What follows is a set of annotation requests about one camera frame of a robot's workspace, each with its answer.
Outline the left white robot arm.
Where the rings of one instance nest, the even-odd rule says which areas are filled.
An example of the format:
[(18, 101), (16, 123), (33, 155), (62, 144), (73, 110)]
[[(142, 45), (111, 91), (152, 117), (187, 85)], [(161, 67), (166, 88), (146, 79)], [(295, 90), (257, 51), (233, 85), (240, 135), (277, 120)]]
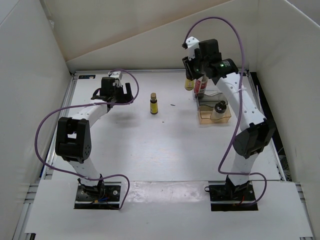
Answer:
[(87, 194), (93, 200), (103, 198), (105, 188), (101, 185), (102, 175), (90, 159), (91, 127), (115, 104), (127, 104), (133, 100), (131, 85), (128, 82), (123, 85), (121, 80), (120, 71), (103, 77), (101, 87), (94, 92), (89, 105), (71, 117), (61, 117), (57, 124), (55, 153), (81, 176), (79, 183), (88, 187)]

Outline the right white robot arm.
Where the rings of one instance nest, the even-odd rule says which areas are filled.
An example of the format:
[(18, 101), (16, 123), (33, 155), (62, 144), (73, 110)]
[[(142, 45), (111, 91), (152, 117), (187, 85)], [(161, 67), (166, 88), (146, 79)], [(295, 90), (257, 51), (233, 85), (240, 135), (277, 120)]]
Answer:
[(183, 58), (186, 75), (191, 80), (206, 76), (227, 99), (239, 121), (237, 135), (232, 141), (236, 152), (231, 171), (227, 174), (224, 193), (230, 200), (238, 199), (249, 182), (255, 160), (275, 132), (276, 124), (256, 107), (244, 85), (243, 74), (233, 60), (222, 59), (218, 41), (199, 41), (189, 37), (182, 45), (187, 50)]

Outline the white powder jar black lid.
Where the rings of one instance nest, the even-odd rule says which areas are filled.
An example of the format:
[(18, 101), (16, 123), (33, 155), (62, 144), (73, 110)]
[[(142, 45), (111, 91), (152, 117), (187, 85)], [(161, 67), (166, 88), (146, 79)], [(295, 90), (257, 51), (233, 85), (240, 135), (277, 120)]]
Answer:
[(214, 123), (225, 123), (226, 122), (226, 110), (227, 110), (227, 105), (224, 100), (219, 101), (218, 103), (215, 104), (214, 110), (211, 113), (210, 119)]

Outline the small yellow label bottle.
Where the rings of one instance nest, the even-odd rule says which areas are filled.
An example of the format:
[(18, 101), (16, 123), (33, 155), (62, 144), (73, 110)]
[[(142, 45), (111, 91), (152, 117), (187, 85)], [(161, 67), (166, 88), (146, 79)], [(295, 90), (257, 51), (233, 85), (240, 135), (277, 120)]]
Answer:
[(158, 113), (158, 101), (155, 92), (150, 94), (150, 113), (153, 115)]
[(195, 86), (195, 81), (194, 80), (188, 79), (188, 78), (185, 79), (184, 88), (187, 91), (192, 91), (194, 89), (194, 86)]

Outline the tall red label sauce bottle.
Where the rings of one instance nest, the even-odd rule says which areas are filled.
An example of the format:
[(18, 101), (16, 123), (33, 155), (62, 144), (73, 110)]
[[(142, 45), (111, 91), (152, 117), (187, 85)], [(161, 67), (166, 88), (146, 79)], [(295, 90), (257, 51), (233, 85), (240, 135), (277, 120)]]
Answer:
[(208, 80), (209, 80), (208, 77), (205, 75), (195, 80), (194, 88), (193, 88), (195, 99), (202, 99), (204, 97)]

